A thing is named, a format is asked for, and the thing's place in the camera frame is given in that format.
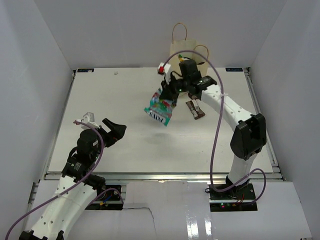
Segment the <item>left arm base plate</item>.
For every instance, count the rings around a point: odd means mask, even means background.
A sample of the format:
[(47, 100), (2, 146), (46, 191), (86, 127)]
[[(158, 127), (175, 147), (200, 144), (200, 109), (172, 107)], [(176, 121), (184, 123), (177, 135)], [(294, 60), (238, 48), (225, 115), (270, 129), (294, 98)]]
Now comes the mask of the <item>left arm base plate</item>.
[(92, 211), (121, 211), (124, 205), (124, 200), (121, 193), (121, 185), (107, 184), (98, 190), (97, 196), (85, 209)]

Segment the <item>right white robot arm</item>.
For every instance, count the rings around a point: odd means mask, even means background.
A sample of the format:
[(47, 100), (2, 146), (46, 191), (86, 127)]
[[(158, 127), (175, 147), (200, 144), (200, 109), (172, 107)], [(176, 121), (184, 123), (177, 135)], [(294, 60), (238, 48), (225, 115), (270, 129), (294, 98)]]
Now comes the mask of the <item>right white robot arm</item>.
[(261, 113), (253, 114), (224, 93), (223, 85), (211, 76), (202, 76), (194, 60), (179, 63), (179, 78), (168, 63), (160, 63), (157, 72), (164, 76), (161, 82), (160, 99), (176, 99), (181, 92), (187, 92), (207, 104), (219, 114), (218, 121), (226, 121), (233, 131), (230, 148), (233, 161), (225, 179), (225, 188), (210, 184), (209, 193), (224, 193), (236, 200), (244, 193), (249, 176), (254, 173), (252, 164), (267, 143), (266, 119)]

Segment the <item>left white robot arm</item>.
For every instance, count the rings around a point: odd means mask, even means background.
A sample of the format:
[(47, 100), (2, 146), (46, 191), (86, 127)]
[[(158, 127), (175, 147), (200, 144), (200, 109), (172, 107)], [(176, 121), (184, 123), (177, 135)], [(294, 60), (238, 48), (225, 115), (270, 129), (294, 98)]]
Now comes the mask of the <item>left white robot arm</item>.
[(38, 221), (23, 231), (21, 240), (65, 240), (86, 207), (105, 196), (105, 178), (94, 175), (93, 170), (100, 162), (103, 151), (121, 140), (126, 125), (116, 124), (107, 118), (101, 125), (88, 120), (76, 120), (83, 130), (71, 149), (61, 172), (54, 195), (47, 202)]

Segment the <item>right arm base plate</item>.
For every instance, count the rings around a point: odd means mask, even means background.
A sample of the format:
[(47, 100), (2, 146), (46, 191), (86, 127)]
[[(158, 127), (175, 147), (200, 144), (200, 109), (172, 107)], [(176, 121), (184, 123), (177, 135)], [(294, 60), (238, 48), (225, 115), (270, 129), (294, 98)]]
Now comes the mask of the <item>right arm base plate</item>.
[(212, 213), (217, 212), (256, 212), (257, 203), (252, 183), (234, 191), (216, 192), (209, 187), (204, 190), (209, 194), (209, 206)]

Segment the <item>teal Fox's candy bag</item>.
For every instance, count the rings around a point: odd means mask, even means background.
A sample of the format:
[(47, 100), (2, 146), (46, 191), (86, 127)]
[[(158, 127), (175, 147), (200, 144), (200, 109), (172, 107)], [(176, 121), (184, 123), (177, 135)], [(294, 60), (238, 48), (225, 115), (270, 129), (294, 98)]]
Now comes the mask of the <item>teal Fox's candy bag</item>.
[(160, 99), (163, 93), (162, 88), (159, 88), (149, 101), (149, 106), (144, 108), (144, 112), (152, 119), (167, 126), (171, 120), (173, 110), (177, 106), (177, 99)]

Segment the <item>green snack packet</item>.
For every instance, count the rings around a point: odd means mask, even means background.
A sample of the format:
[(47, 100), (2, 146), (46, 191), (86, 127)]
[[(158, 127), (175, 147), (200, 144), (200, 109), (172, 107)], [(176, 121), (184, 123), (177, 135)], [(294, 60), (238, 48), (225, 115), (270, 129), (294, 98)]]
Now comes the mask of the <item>green snack packet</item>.
[(183, 62), (183, 61), (187, 61), (189, 58), (188, 57), (185, 57), (185, 56), (182, 56), (181, 54), (178, 55), (178, 59), (180, 62)]

